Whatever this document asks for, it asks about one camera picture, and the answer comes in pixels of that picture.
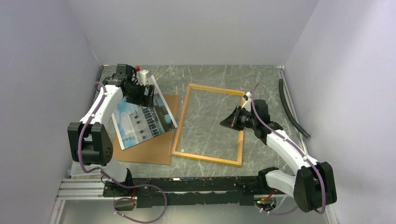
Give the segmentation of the building photo print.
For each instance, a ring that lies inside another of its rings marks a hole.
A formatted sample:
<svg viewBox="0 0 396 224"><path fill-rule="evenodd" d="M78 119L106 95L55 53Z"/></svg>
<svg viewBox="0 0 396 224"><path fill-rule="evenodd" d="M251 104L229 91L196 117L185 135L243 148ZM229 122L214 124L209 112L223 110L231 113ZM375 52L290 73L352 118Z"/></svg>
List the building photo print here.
<svg viewBox="0 0 396 224"><path fill-rule="evenodd" d="M121 150L178 128L156 78L151 76L147 82L155 86L152 107L130 104L124 99L112 114Z"/></svg>

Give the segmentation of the yellow picture frame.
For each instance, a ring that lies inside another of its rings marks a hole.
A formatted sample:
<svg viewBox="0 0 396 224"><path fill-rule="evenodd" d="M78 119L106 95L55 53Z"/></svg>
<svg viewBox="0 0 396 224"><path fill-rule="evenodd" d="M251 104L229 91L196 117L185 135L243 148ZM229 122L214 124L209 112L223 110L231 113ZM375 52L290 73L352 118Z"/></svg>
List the yellow picture frame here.
<svg viewBox="0 0 396 224"><path fill-rule="evenodd" d="M210 156L204 156L204 155L189 154L189 153L179 152L177 150L179 143L181 142L180 138L181 138L181 134L182 134L183 127L184 127L186 110L187 110L187 107L189 104L190 93L192 90L224 93L224 94L228 94L228 95L239 96L241 105L243 104L243 96L245 95L244 91L231 90L231 89L225 89L225 88L219 88L219 87L213 87L213 86L205 86L205 85L199 85L199 84L188 84L187 90L186 90L186 95L185 95L184 101L183 101L183 107L182 107L179 123L178 123L178 128L176 130L176 134L175 134L175 138L174 138L174 143L173 143L173 147L172 147L172 155L184 157L184 158L188 158L188 159L202 160L202 161L207 161L207 162L215 162L215 163L231 165L231 166L238 166L238 167L242 166L243 143L244 143L244 140L243 140L244 132L243 131L239 131L238 144L237 144L237 158L235 161L221 159L221 158L215 158L215 157L210 157Z"/></svg>

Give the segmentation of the brown backing board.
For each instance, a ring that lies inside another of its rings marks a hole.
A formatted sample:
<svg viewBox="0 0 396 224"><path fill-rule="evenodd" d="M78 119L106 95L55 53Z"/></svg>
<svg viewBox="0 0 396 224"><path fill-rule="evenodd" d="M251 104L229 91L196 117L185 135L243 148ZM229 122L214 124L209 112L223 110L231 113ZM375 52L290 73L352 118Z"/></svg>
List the brown backing board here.
<svg viewBox="0 0 396 224"><path fill-rule="evenodd" d="M165 94L164 98L175 118L179 109L180 96ZM121 150L115 133L113 138L113 154L118 161L122 162L170 165L171 148L175 133L176 129L168 131L125 150Z"/></svg>

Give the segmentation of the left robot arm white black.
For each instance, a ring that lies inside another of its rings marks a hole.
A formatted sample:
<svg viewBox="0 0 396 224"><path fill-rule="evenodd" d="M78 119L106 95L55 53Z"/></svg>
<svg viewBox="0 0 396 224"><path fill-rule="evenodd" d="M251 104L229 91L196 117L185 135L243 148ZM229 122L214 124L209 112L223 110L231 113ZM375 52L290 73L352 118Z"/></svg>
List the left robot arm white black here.
<svg viewBox="0 0 396 224"><path fill-rule="evenodd" d="M122 166L113 155L113 144L105 123L122 100L127 103L152 107L155 86L149 84L149 72L128 64L117 64L115 72L99 80L95 86L99 94L87 114L67 128L71 156L85 174L99 172L115 183L122 196L133 192L131 171Z"/></svg>

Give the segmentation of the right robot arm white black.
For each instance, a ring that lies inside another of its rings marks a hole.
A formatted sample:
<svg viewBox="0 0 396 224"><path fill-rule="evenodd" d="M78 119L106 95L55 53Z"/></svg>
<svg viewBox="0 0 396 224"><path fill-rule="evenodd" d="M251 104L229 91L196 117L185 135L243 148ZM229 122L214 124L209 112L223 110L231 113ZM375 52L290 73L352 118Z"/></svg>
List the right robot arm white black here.
<svg viewBox="0 0 396 224"><path fill-rule="evenodd" d="M337 202L331 165L312 158L291 140L283 127L271 120L265 100L254 100L250 111L237 106L219 124L236 131L252 129L256 138L277 152L291 168L292 175L275 167L259 171L257 188L261 193L279 190L293 197L303 212L314 210L322 214L327 205Z"/></svg>

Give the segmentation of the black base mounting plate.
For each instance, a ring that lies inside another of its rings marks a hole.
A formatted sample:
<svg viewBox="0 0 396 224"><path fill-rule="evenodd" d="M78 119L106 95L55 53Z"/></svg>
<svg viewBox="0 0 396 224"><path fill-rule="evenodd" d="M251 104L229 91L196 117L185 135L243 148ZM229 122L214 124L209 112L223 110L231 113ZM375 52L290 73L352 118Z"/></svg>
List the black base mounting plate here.
<svg viewBox="0 0 396 224"><path fill-rule="evenodd" d="M211 205L236 203L253 206L270 194L281 195L258 176L134 178L136 189L126 189L107 181L103 197L134 197L138 208L154 206Z"/></svg>

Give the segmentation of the clear plastic screw box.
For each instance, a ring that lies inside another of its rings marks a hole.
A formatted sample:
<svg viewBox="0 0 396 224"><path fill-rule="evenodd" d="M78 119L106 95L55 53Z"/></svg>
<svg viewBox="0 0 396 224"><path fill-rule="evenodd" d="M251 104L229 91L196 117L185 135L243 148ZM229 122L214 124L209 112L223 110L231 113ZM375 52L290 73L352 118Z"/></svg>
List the clear plastic screw box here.
<svg viewBox="0 0 396 224"><path fill-rule="evenodd" d="M98 170L90 173L85 173L78 162L73 161L71 164L70 174L71 179L93 179L99 178L102 174Z"/></svg>

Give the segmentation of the aluminium extrusion rail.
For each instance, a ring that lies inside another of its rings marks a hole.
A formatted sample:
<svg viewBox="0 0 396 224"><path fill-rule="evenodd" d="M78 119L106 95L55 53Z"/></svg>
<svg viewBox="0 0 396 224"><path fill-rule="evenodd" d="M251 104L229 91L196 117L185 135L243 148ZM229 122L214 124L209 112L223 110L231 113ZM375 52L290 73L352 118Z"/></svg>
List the aluminium extrusion rail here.
<svg viewBox="0 0 396 224"><path fill-rule="evenodd" d="M305 187L302 182L297 184L290 184L287 186L280 186L278 184L273 184L270 186L264 179L264 183L273 190L279 190L282 192L282 195L294 196L297 192L300 192L303 196L307 196L309 193L312 193L314 190L321 190L320 184L315 182L313 185ZM58 195L60 197L103 197L103 188L106 182L102 180L94 180L94 179L80 179L80 180L64 180L61 183L60 190Z"/></svg>

